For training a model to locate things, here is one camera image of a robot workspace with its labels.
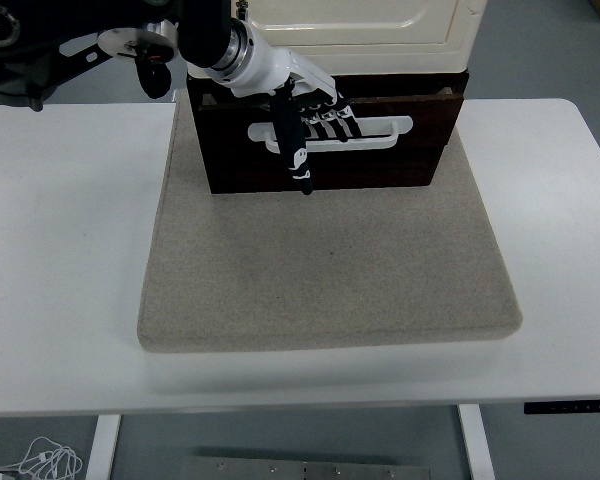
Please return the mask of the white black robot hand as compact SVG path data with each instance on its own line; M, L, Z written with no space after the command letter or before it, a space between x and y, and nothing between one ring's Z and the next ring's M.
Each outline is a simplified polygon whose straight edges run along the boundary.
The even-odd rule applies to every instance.
M269 45L244 21L231 21L227 49L205 73L234 97L270 112L280 156L305 195L313 192L308 127L316 127L321 140L328 129L341 142L362 136L334 78L292 50Z

